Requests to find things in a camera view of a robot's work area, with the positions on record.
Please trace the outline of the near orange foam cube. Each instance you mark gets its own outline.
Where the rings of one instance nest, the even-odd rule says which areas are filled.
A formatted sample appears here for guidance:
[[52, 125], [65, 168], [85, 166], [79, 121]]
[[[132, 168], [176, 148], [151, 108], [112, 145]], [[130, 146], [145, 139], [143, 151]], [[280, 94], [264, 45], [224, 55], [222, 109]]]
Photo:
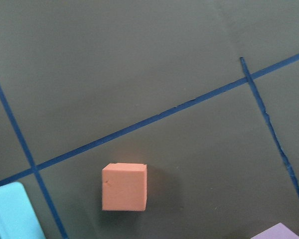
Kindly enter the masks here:
[[102, 210], [146, 210], [147, 165], [139, 163], [110, 163], [102, 169]]

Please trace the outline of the teal plastic bin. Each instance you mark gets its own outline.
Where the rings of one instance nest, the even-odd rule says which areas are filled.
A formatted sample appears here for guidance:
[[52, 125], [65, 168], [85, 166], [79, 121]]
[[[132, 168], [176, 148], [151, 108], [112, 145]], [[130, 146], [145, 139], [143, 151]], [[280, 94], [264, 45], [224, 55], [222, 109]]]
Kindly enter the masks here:
[[24, 186], [0, 186], [0, 239], [44, 239], [45, 235]]

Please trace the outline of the near purple foam cube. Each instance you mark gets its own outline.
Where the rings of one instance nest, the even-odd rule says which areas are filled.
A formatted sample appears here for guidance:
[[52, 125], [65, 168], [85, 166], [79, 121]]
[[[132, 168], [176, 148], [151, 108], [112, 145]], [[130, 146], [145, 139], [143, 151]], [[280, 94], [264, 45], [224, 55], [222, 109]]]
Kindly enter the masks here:
[[299, 239], [299, 236], [282, 223], [278, 223], [251, 239]]

